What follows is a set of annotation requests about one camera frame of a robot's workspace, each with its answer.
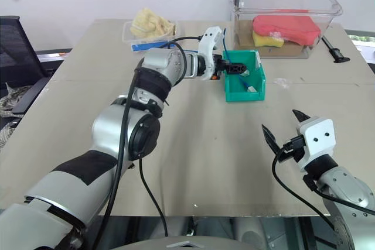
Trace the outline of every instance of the pink sponge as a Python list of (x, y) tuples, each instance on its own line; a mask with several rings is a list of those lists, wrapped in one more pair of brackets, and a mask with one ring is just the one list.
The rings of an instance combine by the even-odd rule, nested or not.
[(313, 45), (321, 30), (309, 16), (259, 15), (253, 29), (263, 36), (275, 36), (300, 45)]

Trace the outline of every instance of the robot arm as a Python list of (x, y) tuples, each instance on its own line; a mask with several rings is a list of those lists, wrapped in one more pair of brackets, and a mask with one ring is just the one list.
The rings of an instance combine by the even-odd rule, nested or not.
[[(238, 64), (233, 70), (234, 64), (213, 54), (221, 38), (221, 29), (210, 27), (202, 36), (197, 53), (184, 55), (177, 49), (155, 48), (147, 51), (135, 70), (121, 175), (134, 160), (155, 148), (160, 130), (158, 118), (177, 82), (183, 78), (220, 78), (222, 70), (246, 70)], [(26, 193), (25, 204), (14, 204), (3, 212), (1, 249), (67, 249), (81, 245), (82, 232), (104, 207), (113, 185), (128, 98), (120, 95), (94, 121), (93, 145), (88, 152), (58, 165)]]
[[(375, 196), (363, 181), (333, 160), (336, 139), (332, 120), (293, 112), (300, 122), (298, 136), (283, 146), (286, 152), (280, 154), (279, 161), (294, 158), (301, 172), (306, 173), (306, 185), (323, 197), (338, 249), (375, 249)], [(263, 132), (271, 149), (278, 153), (280, 148), (272, 133), (266, 127)]]

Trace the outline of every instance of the table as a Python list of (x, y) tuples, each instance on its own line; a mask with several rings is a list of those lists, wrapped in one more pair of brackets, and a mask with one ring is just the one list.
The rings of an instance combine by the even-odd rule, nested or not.
[[(22, 202), (45, 174), (90, 148), (91, 124), (127, 91), (142, 57), (121, 42), (124, 22), (95, 21), (19, 124), (0, 153), (0, 208)], [(230, 27), (229, 22), (182, 25), (186, 35), (212, 25)], [(341, 26), (332, 25), (326, 37), (352, 60), (333, 63), (323, 43), (309, 59), (264, 59), (263, 102), (226, 103), (223, 80), (186, 80), (172, 89), (158, 145), (144, 159), (145, 178), (165, 215), (315, 215), (273, 179), (274, 155), (261, 130), (261, 124), (270, 128), (279, 144), (295, 136), (291, 109), (332, 118), (336, 161), (375, 190), (375, 76)], [(196, 49), (197, 43), (186, 41), (183, 47)], [(121, 179), (112, 214), (158, 215), (135, 165)], [(327, 213), (293, 161), (279, 165), (278, 173)]]

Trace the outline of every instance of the green container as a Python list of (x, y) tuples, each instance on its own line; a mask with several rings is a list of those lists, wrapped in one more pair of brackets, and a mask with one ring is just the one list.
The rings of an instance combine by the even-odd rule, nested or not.
[[(263, 101), (265, 96), (265, 74), (256, 50), (228, 50), (232, 63), (243, 63), (250, 72), (249, 76), (227, 74), (225, 72), (225, 98), (227, 102)], [(228, 60), (225, 52), (223, 58)], [(248, 92), (241, 78), (257, 92)]]

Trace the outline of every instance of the chair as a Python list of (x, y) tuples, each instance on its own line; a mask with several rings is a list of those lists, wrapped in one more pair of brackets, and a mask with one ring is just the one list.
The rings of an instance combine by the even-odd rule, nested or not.
[(0, 78), (11, 87), (32, 85), (13, 114), (25, 114), (49, 81), (18, 16), (0, 16)]

